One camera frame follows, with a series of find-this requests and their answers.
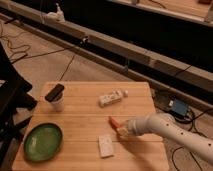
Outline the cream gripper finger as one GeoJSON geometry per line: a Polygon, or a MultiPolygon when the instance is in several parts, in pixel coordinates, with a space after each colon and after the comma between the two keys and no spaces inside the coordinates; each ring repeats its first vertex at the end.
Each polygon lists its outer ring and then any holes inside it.
{"type": "Polygon", "coordinates": [[[120,138],[127,138],[129,136],[129,132],[125,126],[118,127],[116,131],[120,138]]]}

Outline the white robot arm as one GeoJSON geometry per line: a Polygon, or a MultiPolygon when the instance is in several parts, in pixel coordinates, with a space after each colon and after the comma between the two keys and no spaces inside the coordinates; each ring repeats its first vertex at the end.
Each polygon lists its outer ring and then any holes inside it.
{"type": "Polygon", "coordinates": [[[121,124],[117,131],[123,137],[156,134],[171,139],[213,165],[213,140],[182,129],[168,113],[131,118],[121,124]]]}

